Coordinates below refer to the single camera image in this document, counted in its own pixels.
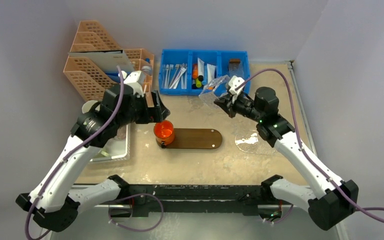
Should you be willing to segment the orange translucent cup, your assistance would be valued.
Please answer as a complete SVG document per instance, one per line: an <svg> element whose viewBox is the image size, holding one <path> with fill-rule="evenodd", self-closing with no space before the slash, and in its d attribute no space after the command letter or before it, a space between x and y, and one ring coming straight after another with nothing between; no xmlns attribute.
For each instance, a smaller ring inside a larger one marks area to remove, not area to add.
<svg viewBox="0 0 384 240"><path fill-rule="evenodd" d="M162 148L170 145L175 140L174 126L168 120L156 123L153 127L153 133L155 135L156 142Z"/></svg>

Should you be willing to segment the clear glass toothbrush holder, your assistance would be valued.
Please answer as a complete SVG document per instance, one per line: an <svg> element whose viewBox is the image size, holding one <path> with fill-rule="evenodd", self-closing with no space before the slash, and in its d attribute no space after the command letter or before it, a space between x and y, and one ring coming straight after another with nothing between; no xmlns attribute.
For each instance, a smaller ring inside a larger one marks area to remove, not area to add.
<svg viewBox="0 0 384 240"><path fill-rule="evenodd" d="M217 109L218 106L214 103L219 97L227 94L226 86L231 78L228 75L223 75L212 79L204 86L199 99L209 108Z"/></svg>

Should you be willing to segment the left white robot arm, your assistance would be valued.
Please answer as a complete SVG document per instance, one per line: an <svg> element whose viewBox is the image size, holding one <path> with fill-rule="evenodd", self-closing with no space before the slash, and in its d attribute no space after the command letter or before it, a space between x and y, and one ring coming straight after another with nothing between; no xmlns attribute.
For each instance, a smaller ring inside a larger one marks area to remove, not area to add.
<svg viewBox="0 0 384 240"><path fill-rule="evenodd" d="M72 186L121 127L160 123L170 115L158 91L150 94L152 106L132 84L115 84L105 90L101 101L77 118L60 156L41 183L16 198L17 205L27 213L26 224L34 221L44 229L61 232L80 213L107 202L122 205L133 197L130 185L118 175L79 191L73 191Z"/></svg>

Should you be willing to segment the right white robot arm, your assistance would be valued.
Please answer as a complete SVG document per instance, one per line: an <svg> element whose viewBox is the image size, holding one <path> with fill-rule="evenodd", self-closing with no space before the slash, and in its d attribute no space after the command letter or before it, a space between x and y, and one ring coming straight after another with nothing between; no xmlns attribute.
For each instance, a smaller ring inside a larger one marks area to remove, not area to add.
<svg viewBox="0 0 384 240"><path fill-rule="evenodd" d="M308 183L304 187L272 176L262 182L260 196L264 202L285 200L308 212L311 220L324 231L355 212L347 199L357 201L358 185L333 173L303 143L292 124L279 114L279 99L274 89L260 87L253 99L243 92L228 92L216 98L214 104L230 118L239 114L255 121L258 135L286 157Z"/></svg>

